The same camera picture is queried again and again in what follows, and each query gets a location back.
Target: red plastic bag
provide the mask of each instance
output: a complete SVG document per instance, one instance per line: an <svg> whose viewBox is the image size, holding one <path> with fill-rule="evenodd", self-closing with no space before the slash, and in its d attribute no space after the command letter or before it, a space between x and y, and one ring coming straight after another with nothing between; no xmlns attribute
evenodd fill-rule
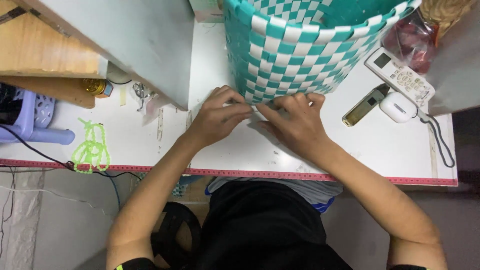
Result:
<svg viewBox="0 0 480 270"><path fill-rule="evenodd" d="M426 23L419 11L398 21L385 35L382 44L416 73L426 74L435 57L434 27Z"/></svg>

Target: remote control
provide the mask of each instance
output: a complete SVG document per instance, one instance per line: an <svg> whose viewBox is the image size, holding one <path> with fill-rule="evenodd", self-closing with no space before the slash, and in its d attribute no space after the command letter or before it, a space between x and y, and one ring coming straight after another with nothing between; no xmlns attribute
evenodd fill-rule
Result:
<svg viewBox="0 0 480 270"><path fill-rule="evenodd" d="M389 86L410 99L417 107L424 106L435 95L435 89L423 77L385 48L379 48L365 65L380 76Z"/></svg>

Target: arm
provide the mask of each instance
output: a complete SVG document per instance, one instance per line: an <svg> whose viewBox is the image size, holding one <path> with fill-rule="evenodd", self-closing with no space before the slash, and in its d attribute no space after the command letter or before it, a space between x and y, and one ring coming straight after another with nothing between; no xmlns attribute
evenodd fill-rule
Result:
<svg viewBox="0 0 480 270"><path fill-rule="evenodd" d="M223 107L230 100L236 104ZM228 86L216 88L190 128L152 168L113 223L107 242L107 270L134 258L153 260L150 234L183 170L203 147L231 133L252 108Z"/></svg>
<svg viewBox="0 0 480 270"><path fill-rule="evenodd" d="M300 157L332 174L352 192L390 234L389 265L447 269L440 235L432 220L405 193L327 136L320 120L324 100L325 97L319 94L295 94L274 99L277 107L288 111L288 120L259 104L258 111L268 120L259 124Z"/></svg>

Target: person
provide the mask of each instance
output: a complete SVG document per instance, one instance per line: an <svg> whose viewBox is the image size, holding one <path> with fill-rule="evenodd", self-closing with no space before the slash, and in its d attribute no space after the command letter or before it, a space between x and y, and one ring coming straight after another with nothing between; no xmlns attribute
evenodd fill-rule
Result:
<svg viewBox="0 0 480 270"><path fill-rule="evenodd" d="M229 100L234 103L224 107ZM267 119L258 124L299 157L334 176L390 234L387 269L447 269L432 220L405 193L328 137L320 119L324 100L315 93L275 98L273 104L285 109L288 119L257 104ZM183 170L198 151L227 137L251 115L251 106L230 87L212 92L190 128L142 180L116 217L107 242L108 270L157 269L150 234ZM200 251L184 269L351 269L325 243L321 211L308 201L314 195L302 193L302 186L286 185L290 180L242 180L216 180ZM324 187L338 192L336 185Z"/></svg>

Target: blue cable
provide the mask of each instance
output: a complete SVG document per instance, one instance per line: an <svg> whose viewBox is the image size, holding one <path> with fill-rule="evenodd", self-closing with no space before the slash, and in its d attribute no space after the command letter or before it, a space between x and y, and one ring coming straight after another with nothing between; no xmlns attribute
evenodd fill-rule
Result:
<svg viewBox="0 0 480 270"><path fill-rule="evenodd" d="M115 188L115 194L117 195L117 202L119 204L119 211L120 211L120 196L119 196L119 191L117 189L117 185L115 184L112 177L110 176L110 174L108 174L107 171L105 171L105 174L110 178L110 181L112 182L113 188Z"/></svg>

